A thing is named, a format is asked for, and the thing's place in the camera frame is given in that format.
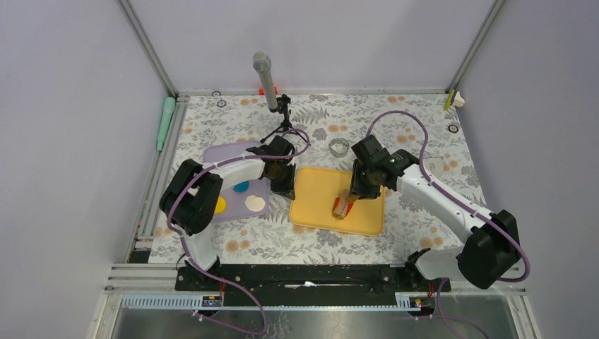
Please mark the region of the yellow tray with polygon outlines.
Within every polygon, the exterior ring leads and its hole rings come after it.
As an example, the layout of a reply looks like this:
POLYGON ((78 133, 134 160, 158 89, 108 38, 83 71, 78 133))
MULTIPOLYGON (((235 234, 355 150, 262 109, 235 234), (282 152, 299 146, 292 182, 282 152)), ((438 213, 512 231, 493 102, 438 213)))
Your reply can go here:
POLYGON ((289 219, 299 226, 364 236, 377 236, 384 230, 384 197, 358 200, 347 217, 333 216, 335 200, 350 188, 350 172, 321 167, 303 167, 295 178, 295 199, 289 219))

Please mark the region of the wooden dough roller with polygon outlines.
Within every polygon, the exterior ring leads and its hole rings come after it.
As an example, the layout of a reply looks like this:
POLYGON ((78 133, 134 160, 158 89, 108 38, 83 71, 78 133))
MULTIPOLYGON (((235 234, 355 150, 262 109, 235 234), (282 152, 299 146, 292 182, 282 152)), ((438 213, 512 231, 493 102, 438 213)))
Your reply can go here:
POLYGON ((355 202, 359 200, 356 196, 351 196, 349 190, 343 190, 339 193, 340 196, 340 207, 342 208, 339 214, 331 212, 332 216, 338 220, 345 219, 355 202))

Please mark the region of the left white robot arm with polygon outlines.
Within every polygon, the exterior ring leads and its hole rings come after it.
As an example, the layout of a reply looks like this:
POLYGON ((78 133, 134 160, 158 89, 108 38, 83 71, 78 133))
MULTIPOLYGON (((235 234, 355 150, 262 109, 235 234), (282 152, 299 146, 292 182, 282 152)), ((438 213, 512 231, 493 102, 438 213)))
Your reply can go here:
POLYGON ((169 183, 160 200, 160 209, 167 217, 167 226, 179 235, 185 255, 194 271, 192 281, 202 290, 213 289, 219 272, 213 265, 218 253, 212 245, 212 227, 221 191, 242 182, 267 179, 270 190, 288 199, 295 199, 293 157, 296 148, 275 136, 270 143, 247 148, 239 155, 220 162, 200 164, 185 160, 169 183))

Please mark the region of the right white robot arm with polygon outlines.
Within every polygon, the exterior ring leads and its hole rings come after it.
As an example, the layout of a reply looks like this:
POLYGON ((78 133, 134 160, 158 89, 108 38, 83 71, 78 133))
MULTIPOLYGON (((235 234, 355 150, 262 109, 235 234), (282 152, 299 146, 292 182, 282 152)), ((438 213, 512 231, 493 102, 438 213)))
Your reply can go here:
POLYGON ((423 249, 405 262, 405 281, 422 291, 437 278, 467 280, 486 290, 522 257, 515 217, 469 201, 430 174, 414 155, 387 151, 373 135, 351 147, 356 159, 350 195, 360 200, 379 197, 386 188, 418 202, 461 241, 452 249, 423 249))

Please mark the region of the flat white dough disc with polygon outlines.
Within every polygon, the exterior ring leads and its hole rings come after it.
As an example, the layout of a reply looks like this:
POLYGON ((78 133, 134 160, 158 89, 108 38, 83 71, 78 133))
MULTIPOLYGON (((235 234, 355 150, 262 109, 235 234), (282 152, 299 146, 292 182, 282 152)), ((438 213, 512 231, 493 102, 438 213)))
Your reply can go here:
POLYGON ((266 201, 261 196, 250 195, 246 197, 244 204, 251 212, 260 212, 265 208, 266 201))

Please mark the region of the flat blue dough disc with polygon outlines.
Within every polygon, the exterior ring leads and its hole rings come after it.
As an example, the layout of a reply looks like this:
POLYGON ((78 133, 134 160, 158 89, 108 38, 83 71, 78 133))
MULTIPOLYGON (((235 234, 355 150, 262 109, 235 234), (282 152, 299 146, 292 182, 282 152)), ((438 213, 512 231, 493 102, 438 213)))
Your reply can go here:
POLYGON ((249 181, 241 182, 233 186, 233 191, 237 193, 244 193, 249 189, 249 181))

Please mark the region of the metal dough scraper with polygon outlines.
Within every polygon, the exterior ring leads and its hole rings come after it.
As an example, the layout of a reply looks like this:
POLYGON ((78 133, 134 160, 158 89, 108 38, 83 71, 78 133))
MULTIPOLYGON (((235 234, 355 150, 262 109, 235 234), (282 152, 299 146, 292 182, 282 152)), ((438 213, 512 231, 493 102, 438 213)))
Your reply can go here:
POLYGON ((444 173, 445 162, 442 157, 428 157, 424 159, 424 166, 430 176, 440 178, 444 173))

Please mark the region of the flat yellow dough disc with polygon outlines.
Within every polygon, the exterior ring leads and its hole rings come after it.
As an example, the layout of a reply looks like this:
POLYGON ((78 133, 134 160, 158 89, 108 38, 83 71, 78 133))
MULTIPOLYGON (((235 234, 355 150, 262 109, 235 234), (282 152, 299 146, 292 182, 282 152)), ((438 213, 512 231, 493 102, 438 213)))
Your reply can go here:
POLYGON ((227 201, 222 196, 219 196, 217 199, 214 213, 222 214, 225 212, 226 208, 227 208, 227 201))

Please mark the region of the purple tray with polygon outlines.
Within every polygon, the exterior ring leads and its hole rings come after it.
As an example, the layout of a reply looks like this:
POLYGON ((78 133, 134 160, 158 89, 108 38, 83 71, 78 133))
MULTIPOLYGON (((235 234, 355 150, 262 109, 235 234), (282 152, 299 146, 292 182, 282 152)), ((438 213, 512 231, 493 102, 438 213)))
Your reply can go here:
MULTIPOLYGON (((259 147, 256 140, 213 145, 203 152, 203 162, 221 162, 238 156, 247 148, 259 147)), ((212 222, 225 222, 265 214, 268 207, 270 188, 265 179, 245 181, 227 190, 222 190, 212 222)))

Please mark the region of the black mini tripod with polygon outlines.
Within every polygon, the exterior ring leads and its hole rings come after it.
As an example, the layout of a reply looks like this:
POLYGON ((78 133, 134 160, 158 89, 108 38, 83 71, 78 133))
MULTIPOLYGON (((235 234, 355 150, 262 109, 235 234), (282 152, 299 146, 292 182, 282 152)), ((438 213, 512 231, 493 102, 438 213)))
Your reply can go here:
POLYGON ((278 108, 275 112, 281 114, 283 116, 282 122, 279 124, 277 128, 272 130, 266 137, 259 140, 260 143, 265 143, 271 136, 275 134, 285 135, 291 133, 293 135, 299 136, 304 142, 309 143, 308 137, 305 136, 305 132, 296 131, 290 121, 290 108, 289 105, 291 103, 291 99, 286 95, 282 94, 280 97, 277 97, 278 108))

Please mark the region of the white corner clip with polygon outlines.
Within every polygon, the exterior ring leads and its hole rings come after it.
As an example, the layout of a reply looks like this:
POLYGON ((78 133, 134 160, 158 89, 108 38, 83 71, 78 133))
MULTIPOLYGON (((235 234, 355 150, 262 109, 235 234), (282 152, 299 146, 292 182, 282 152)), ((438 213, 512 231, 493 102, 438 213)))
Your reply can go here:
POLYGON ((444 109, 448 110, 450 107, 462 107, 465 104, 465 99, 461 96, 458 90, 450 90, 447 97, 444 109))

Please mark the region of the grey microphone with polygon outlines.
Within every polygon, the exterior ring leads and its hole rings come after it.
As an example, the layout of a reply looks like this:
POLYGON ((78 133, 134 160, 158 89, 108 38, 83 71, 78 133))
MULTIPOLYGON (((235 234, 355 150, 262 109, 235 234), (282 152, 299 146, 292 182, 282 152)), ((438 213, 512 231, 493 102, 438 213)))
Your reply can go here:
POLYGON ((278 111, 278 100, 271 74, 271 60, 266 52, 259 51, 253 55, 253 67, 261 81, 263 96, 271 112, 278 111))

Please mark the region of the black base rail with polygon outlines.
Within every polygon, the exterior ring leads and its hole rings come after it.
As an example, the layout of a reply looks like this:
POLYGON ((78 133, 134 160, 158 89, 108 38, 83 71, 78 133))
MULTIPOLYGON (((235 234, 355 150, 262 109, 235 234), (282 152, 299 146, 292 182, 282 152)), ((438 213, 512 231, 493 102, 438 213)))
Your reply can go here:
POLYGON ((399 297, 433 297, 451 290, 440 278, 392 265, 274 265, 217 263, 207 275, 178 268, 178 292, 215 292, 227 307, 398 307, 399 297))

